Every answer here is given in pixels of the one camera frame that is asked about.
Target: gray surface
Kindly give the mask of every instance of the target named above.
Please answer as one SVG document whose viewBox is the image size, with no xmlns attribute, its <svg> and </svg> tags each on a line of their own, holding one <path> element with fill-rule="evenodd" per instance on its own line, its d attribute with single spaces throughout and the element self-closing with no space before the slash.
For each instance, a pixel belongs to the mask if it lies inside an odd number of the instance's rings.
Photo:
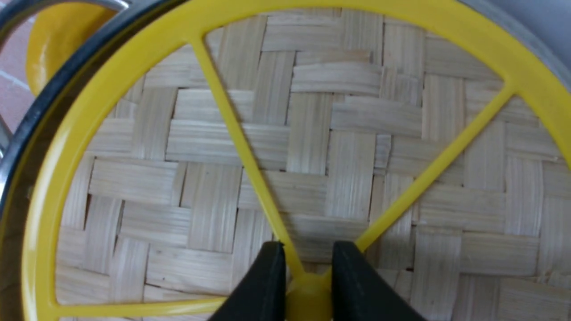
<svg viewBox="0 0 571 321">
<path fill-rule="evenodd" d="M 571 91 L 571 0 L 459 0 L 523 43 Z"/>
<path fill-rule="evenodd" d="M 514 17 L 571 69 L 570 0 L 489 0 Z"/>
</svg>

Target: yellow plastic part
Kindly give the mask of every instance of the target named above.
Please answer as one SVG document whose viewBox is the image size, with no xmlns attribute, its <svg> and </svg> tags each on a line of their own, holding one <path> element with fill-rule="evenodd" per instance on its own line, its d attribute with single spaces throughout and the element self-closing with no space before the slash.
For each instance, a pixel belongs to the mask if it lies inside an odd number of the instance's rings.
<svg viewBox="0 0 571 321">
<path fill-rule="evenodd" d="M 333 318 L 331 292 L 320 275 L 305 273 L 294 278 L 285 299 L 288 321 L 330 321 Z"/>
<path fill-rule="evenodd" d="M 26 78 L 38 95 L 56 71 L 115 11 L 89 3 L 62 3 L 36 17 L 26 57 Z"/>
<path fill-rule="evenodd" d="M 486 63 L 505 87 L 459 137 L 422 173 L 389 209 L 358 239 L 367 248 L 438 177 L 513 95 L 519 94 L 543 121 L 565 159 L 571 159 L 571 94 L 529 50 L 503 29 L 454 0 L 191 0 L 163 15 L 133 37 L 96 73 L 74 102 L 46 155 L 30 204 L 22 262 L 22 293 L 28 321 L 60 317 L 177 315 L 214 311 L 223 298 L 153 304 L 61 306 L 55 298 L 55 249 L 62 209 L 73 173 L 91 137 L 115 102 L 156 62 L 186 43 L 196 52 L 247 175 L 277 238 L 285 244 L 294 284 L 287 295 L 287 314 L 312 316 L 299 298 L 330 298 L 327 277 L 321 286 L 306 274 L 284 228 L 231 103 L 216 74 L 202 38 L 210 30 L 250 15 L 292 7 L 350 7 L 417 24 L 458 44 Z M 329 316 L 322 308 L 319 320 Z"/>
</svg>

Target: yellow wheel rim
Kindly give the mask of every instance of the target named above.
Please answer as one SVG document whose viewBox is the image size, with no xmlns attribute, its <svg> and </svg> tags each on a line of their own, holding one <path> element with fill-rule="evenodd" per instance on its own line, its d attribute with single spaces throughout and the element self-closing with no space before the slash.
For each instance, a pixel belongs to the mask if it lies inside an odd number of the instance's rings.
<svg viewBox="0 0 571 321">
<path fill-rule="evenodd" d="M 118 50 L 96 73 L 61 124 L 43 163 L 31 200 L 24 243 L 22 280 L 27 320 L 65 316 L 181 315 L 214 311 L 224 298 L 190 302 L 62 306 L 55 297 L 55 249 L 59 221 L 73 173 L 91 137 L 126 89 L 169 53 L 189 43 L 203 68 L 244 168 L 272 229 L 285 244 L 294 278 L 304 275 L 299 257 L 236 120 L 202 38 L 206 32 L 263 11 L 292 7 L 350 7 L 406 20 L 438 33 L 486 63 L 504 88 L 410 188 L 356 240 L 364 250 L 386 230 L 461 153 L 513 95 L 522 96 L 553 136 L 565 159 L 571 156 L 571 95 L 521 43 L 497 25 L 451 0 L 192 0 L 165 14 Z"/>
</svg>

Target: bamboo strip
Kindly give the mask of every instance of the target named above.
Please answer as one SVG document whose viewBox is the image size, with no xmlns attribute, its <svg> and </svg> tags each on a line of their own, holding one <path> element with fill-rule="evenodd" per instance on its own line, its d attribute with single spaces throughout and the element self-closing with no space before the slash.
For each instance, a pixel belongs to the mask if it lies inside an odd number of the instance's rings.
<svg viewBox="0 0 571 321">
<path fill-rule="evenodd" d="M 388 173 L 385 176 L 383 213 L 412 184 L 413 178 Z M 414 243 L 411 243 L 412 212 L 417 206 L 407 209 L 402 216 L 380 237 L 379 267 L 404 270 L 412 267 Z"/>
<path fill-rule="evenodd" d="M 287 171 L 325 175 L 331 94 L 292 94 Z"/>
<path fill-rule="evenodd" d="M 222 35 L 223 29 L 218 28 L 205 37 L 206 47 L 214 60 L 219 55 Z M 190 45 L 177 49 L 147 72 L 144 88 L 149 87 L 209 88 Z"/>
<path fill-rule="evenodd" d="M 407 302 L 411 299 L 412 272 L 386 269 L 379 269 L 377 272 L 401 298 Z"/>
<path fill-rule="evenodd" d="M 546 196 L 541 217 L 540 249 L 538 273 L 559 271 L 571 274 L 571 256 L 569 256 L 569 225 L 571 199 Z"/>
<path fill-rule="evenodd" d="M 389 23 L 385 26 L 384 65 L 416 79 L 424 77 L 425 31 L 417 26 Z M 416 88 L 418 96 L 422 83 Z"/>
<path fill-rule="evenodd" d="M 505 215 L 443 210 L 420 206 L 418 225 L 460 228 L 464 231 L 503 233 Z"/>
<path fill-rule="evenodd" d="M 571 172 L 567 164 L 542 162 L 545 195 L 568 197 L 571 195 Z"/>
<path fill-rule="evenodd" d="M 87 152 L 98 157 L 131 155 L 133 119 L 105 119 L 87 146 Z"/>
<path fill-rule="evenodd" d="M 120 99 L 119 102 L 117 102 L 117 105 L 115 105 L 115 114 L 112 118 L 135 119 L 136 111 L 138 109 L 137 104 L 138 103 L 134 103 L 126 99 Z"/>
<path fill-rule="evenodd" d="M 228 98 L 242 122 L 252 122 L 254 92 L 251 90 L 228 90 Z M 223 122 L 212 92 L 206 89 L 179 89 L 173 119 Z"/>
<path fill-rule="evenodd" d="M 155 88 L 144 91 L 135 117 L 132 156 L 163 161 L 176 88 Z"/>
<path fill-rule="evenodd" d="M 451 143 L 464 129 L 464 81 L 427 75 L 423 91 L 423 139 Z"/>
<path fill-rule="evenodd" d="M 346 97 L 333 103 L 331 129 L 379 134 L 421 135 L 422 110 L 403 103 L 369 97 Z"/>
<path fill-rule="evenodd" d="M 186 247 L 190 217 L 189 208 L 125 202 L 119 236 Z"/>
<path fill-rule="evenodd" d="M 243 124 L 242 127 L 259 167 L 286 168 L 289 127 L 258 124 Z M 242 165 L 225 124 L 180 119 L 171 122 L 166 159 Z"/>
<path fill-rule="evenodd" d="M 107 275 L 58 265 L 55 277 L 55 295 L 60 304 L 108 302 L 110 278 Z"/>
<path fill-rule="evenodd" d="M 96 159 L 89 193 L 133 202 L 170 205 L 179 165 L 118 159 Z"/>
<path fill-rule="evenodd" d="M 172 183 L 171 206 L 179 207 L 180 199 L 182 197 L 182 187 L 186 179 L 186 169 L 188 163 L 179 162 L 176 167 L 175 179 Z"/>
<path fill-rule="evenodd" d="M 290 172 L 263 172 L 280 212 L 323 215 L 327 197 L 327 176 Z M 258 195 L 244 172 L 238 207 L 261 211 Z"/>
<path fill-rule="evenodd" d="M 227 295 L 232 255 L 151 245 L 146 283 L 171 290 Z"/>
<path fill-rule="evenodd" d="M 369 225 L 368 222 L 314 215 L 289 214 L 282 218 L 301 259 L 313 263 L 331 263 L 333 243 L 353 241 Z"/>
<path fill-rule="evenodd" d="M 91 197 L 85 225 L 86 241 L 83 251 L 85 270 L 109 274 L 121 205 L 120 199 Z"/>
<path fill-rule="evenodd" d="M 506 124 L 508 151 L 522 158 L 557 161 L 561 152 L 545 128 Z"/>
<path fill-rule="evenodd" d="M 57 264 L 69 267 L 82 267 L 86 232 L 62 226 L 59 228 Z"/>
<path fill-rule="evenodd" d="M 419 226 L 411 306 L 427 320 L 450 320 L 460 277 L 460 230 Z"/>
<path fill-rule="evenodd" d="M 465 187 L 498 192 L 505 190 L 504 128 L 504 122 L 491 122 L 464 151 Z"/>
<path fill-rule="evenodd" d="M 413 25 L 412 23 L 410 23 L 408 21 L 400 20 L 400 19 L 388 16 L 388 15 L 385 16 L 385 24 L 386 25 L 418 27 L 418 26 Z"/>
<path fill-rule="evenodd" d="M 541 162 L 508 157 L 505 178 L 505 233 L 538 237 L 544 198 Z"/>
<path fill-rule="evenodd" d="M 189 163 L 181 204 L 192 207 L 189 248 L 232 253 L 242 167 Z"/>
<path fill-rule="evenodd" d="M 71 181 L 66 203 L 63 206 L 61 226 L 82 230 L 85 226 L 85 212 L 87 210 L 87 190 L 91 179 L 91 170 L 95 158 L 91 154 L 83 155 L 75 175 Z"/>
<path fill-rule="evenodd" d="M 141 76 L 132 86 L 127 90 L 125 95 L 122 99 L 132 102 L 134 104 L 138 104 L 141 101 L 141 97 L 143 96 L 143 88 L 144 88 L 144 80 L 145 75 Z"/>
<path fill-rule="evenodd" d="M 373 134 L 333 131 L 325 214 L 367 220 L 375 161 Z"/>
<path fill-rule="evenodd" d="M 498 215 L 505 213 L 505 194 L 435 183 L 421 196 L 420 207 Z"/>
<path fill-rule="evenodd" d="M 264 213 L 239 210 L 232 253 L 232 287 L 240 283 L 256 259 L 262 244 L 272 240 L 272 229 Z"/>
<path fill-rule="evenodd" d="M 254 89 L 266 20 L 256 16 L 224 27 L 216 66 L 226 88 Z"/>
<path fill-rule="evenodd" d="M 143 302 L 144 278 L 149 244 L 119 238 L 110 267 L 109 299 L 111 302 Z"/>
<path fill-rule="evenodd" d="M 571 292 L 518 279 L 500 283 L 500 320 L 568 320 Z"/>
<path fill-rule="evenodd" d="M 368 50 L 320 50 L 297 51 L 295 53 L 295 66 L 334 62 L 370 63 L 371 52 Z"/>
<path fill-rule="evenodd" d="M 440 35 L 438 35 L 438 34 L 435 34 L 435 33 L 433 33 L 433 32 L 430 32 L 430 31 L 427 31 L 427 38 L 445 39 L 444 37 L 442 37 L 442 36 L 440 36 Z"/>
<path fill-rule="evenodd" d="M 155 287 L 145 284 L 143 289 L 144 302 L 176 302 L 184 300 L 200 300 L 212 298 L 211 295 L 191 294 Z"/>
<path fill-rule="evenodd" d="M 268 17 L 263 51 L 315 51 L 341 48 L 340 19 L 307 15 Z"/>
<path fill-rule="evenodd" d="M 383 67 L 379 97 L 420 106 L 422 86 L 417 78 L 399 74 L 396 68 Z"/>
<path fill-rule="evenodd" d="M 294 51 L 261 54 L 254 86 L 253 122 L 269 125 L 286 123 L 294 59 Z"/>
<path fill-rule="evenodd" d="M 383 170 L 388 167 L 391 154 L 392 138 L 390 135 L 377 135 L 375 146 L 375 170 Z"/>
<path fill-rule="evenodd" d="M 428 37 L 425 52 L 427 73 L 469 79 L 498 79 L 485 64 L 448 40 Z"/>
<path fill-rule="evenodd" d="M 405 136 L 393 136 L 388 171 L 418 177 L 446 147 L 445 144 Z M 437 178 L 439 182 L 461 185 L 464 181 L 464 158 L 456 159 Z"/>
<path fill-rule="evenodd" d="M 380 65 L 383 52 L 383 16 L 362 10 L 341 11 L 343 48 L 373 52 L 372 62 Z"/>
<path fill-rule="evenodd" d="M 571 275 L 564 275 L 561 274 L 559 271 L 553 271 L 548 274 L 538 276 L 536 277 L 535 282 L 552 287 L 559 287 L 571 290 Z"/>
<path fill-rule="evenodd" d="M 369 225 L 383 214 L 383 199 L 385 194 L 385 176 L 374 175 L 371 190 L 371 208 L 369 210 Z M 378 238 L 365 250 L 365 257 L 374 268 L 379 268 L 380 242 Z"/>
<path fill-rule="evenodd" d="M 475 117 L 500 92 L 504 84 L 500 81 L 466 80 L 466 111 Z M 495 120 L 537 127 L 539 119 L 521 97 L 510 99 L 496 115 Z"/>
<path fill-rule="evenodd" d="M 331 62 L 295 66 L 292 93 L 327 93 L 379 96 L 381 68 L 360 62 Z"/>
<path fill-rule="evenodd" d="M 482 275 L 534 275 L 538 249 L 538 238 L 465 232 L 460 269 Z"/>
<path fill-rule="evenodd" d="M 500 280 L 460 275 L 452 321 L 496 321 Z"/>
</svg>

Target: grout line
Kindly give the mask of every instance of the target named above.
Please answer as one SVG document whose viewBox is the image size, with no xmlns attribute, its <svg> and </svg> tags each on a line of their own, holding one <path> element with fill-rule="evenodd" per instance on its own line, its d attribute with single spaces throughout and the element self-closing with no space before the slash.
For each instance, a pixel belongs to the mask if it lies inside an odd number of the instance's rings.
<svg viewBox="0 0 571 321">
<path fill-rule="evenodd" d="M 30 88 L 28 87 L 28 85 L 25 82 L 21 81 L 20 79 L 10 75 L 9 73 L 7 73 L 3 70 L 0 70 L 0 77 L 11 81 L 13 84 L 20 86 L 21 88 L 24 88 L 27 91 L 30 91 Z"/>
</svg>

